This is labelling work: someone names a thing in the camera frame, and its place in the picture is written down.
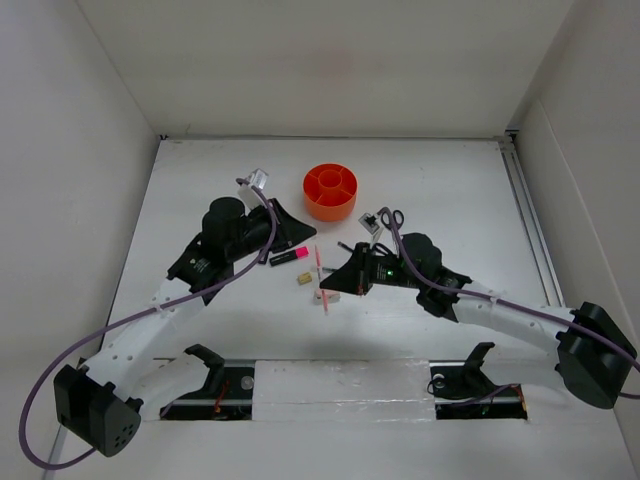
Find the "red clear pen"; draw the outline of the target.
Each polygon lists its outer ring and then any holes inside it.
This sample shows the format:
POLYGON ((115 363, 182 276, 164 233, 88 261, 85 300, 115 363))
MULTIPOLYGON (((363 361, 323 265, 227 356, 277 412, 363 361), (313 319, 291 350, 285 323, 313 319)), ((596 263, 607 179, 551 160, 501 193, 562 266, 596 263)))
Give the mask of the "red clear pen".
POLYGON ((322 300, 322 306, 323 306, 323 311, 325 316, 329 315, 329 302, 328 302, 328 296, 326 293, 326 290, 320 285, 323 281, 323 267, 322 267, 322 262, 321 262, 321 255, 320 255, 320 251, 319 248, 317 246, 317 244, 314 244, 314 256, 315 256, 315 263, 316 263, 316 273, 317 273, 317 277, 318 277, 318 288, 321 294, 321 300, 322 300))

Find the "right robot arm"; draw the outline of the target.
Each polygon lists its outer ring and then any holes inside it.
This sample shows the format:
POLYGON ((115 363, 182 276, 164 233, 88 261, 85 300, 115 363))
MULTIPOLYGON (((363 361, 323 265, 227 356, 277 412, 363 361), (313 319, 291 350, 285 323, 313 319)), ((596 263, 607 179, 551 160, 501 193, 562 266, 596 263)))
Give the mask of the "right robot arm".
POLYGON ((441 251, 424 234, 402 236, 396 253, 360 242, 349 260, 320 283, 357 296, 375 285, 414 289, 417 304, 433 317, 480 326, 540 350, 538 358, 511 359, 495 343, 480 342, 465 359, 436 364, 431 393, 459 405, 532 384, 566 389, 592 407, 611 409, 637 359, 602 307, 589 302, 577 309, 518 306, 445 267, 441 251))

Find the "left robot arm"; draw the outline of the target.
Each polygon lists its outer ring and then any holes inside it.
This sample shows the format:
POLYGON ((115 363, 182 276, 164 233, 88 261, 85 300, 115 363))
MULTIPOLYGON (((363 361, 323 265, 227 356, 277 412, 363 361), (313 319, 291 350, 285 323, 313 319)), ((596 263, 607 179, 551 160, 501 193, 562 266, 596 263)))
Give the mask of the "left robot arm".
POLYGON ((156 350, 215 297, 234 274, 235 262, 261 250, 277 254, 302 244, 316 229, 295 219, 272 199, 251 209, 233 197, 214 200, 202 227, 169 268, 156 292, 155 312, 134 321, 79 367, 55 376, 59 422, 106 457, 120 453, 144 414, 185 393, 212 396, 222 387, 224 360, 196 344, 178 364, 180 380, 163 388, 144 386, 143 372, 156 350))

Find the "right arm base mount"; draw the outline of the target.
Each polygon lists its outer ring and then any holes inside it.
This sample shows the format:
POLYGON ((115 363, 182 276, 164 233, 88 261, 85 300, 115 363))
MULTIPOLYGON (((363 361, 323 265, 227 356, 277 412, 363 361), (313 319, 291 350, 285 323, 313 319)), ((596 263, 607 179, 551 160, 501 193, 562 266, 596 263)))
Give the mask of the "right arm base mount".
POLYGON ((493 342, 479 343, 464 360, 430 363, 426 391, 434 397, 437 420, 527 420, 520 384, 498 385, 481 370, 493 342))

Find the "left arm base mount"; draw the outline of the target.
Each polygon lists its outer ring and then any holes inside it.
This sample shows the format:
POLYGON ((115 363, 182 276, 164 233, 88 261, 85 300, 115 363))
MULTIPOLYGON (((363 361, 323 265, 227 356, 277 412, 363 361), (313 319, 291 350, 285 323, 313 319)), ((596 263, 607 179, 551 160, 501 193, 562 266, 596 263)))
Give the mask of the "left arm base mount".
POLYGON ((249 421, 252 419, 255 365, 252 360, 225 360, 196 344, 185 350, 207 368, 203 386, 160 410, 161 420, 249 421))

